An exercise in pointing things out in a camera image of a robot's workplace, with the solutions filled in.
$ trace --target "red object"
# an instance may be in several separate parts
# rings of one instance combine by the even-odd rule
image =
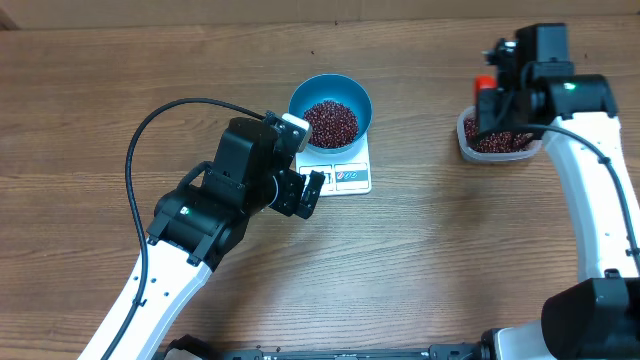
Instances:
[[[311,124],[311,145],[336,149],[351,144],[358,135],[358,119],[348,107],[327,100],[304,112]]]
[[[498,87],[498,83],[496,83],[496,79],[491,75],[478,75],[476,76],[476,83],[474,86],[473,95],[476,98],[476,102],[478,102],[478,94],[481,90],[486,89],[495,89]]]
[[[527,144],[531,134],[512,134],[510,132],[495,133],[471,145],[471,140],[478,134],[478,123],[474,115],[464,119],[464,135],[469,147],[479,153],[513,153],[528,150]]]

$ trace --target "wood grain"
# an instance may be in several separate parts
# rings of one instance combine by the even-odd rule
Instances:
[[[637,0],[0,0],[25,30],[134,26],[633,15]]]
[[[467,164],[453,131],[491,71],[480,51],[539,21],[567,21],[578,71],[609,78],[639,184],[635,16],[0,33],[0,358],[77,357],[120,293],[138,252],[123,163],[149,112],[189,96],[283,112],[332,72],[373,99],[373,191],[321,199],[306,222],[256,216],[166,340],[423,347],[538,317],[576,281],[555,171],[544,154]],[[145,224],[234,115],[184,106],[150,125],[133,165]]]

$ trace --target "white plastic container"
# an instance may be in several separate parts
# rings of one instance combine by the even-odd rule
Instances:
[[[467,145],[464,135],[464,119],[476,110],[475,106],[469,106],[458,118],[458,143],[462,157],[468,162],[476,164],[502,163],[509,161],[522,161],[535,155],[542,147],[542,141],[535,140],[527,145],[527,150],[514,153],[479,153]]]

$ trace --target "red beans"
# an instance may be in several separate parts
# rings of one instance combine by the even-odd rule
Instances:
[[[478,123],[473,115],[464,119],[464,136],[470,148],[481,153],[511,153],[527,150],[531,134],[517,134],[515,138],[510,132],[496,133],[487,136],[477,145],[472,146],[471,140],[478,133]]]
[[[335,149],[347,146],[358,135],[358,119],[348,107],[327,100],[304,112],[304,119],[313,127],[311,145]]]

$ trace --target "digital kitchen scale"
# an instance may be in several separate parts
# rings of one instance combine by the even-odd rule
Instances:
[[[307,146],[303,152],[296,155],[296,171],[309,175],[312,170],[322,172],[325,176],[320,196],[369,193],[371,162],[367,134],[364,134],[351,148],[340,153],[320,153]]]

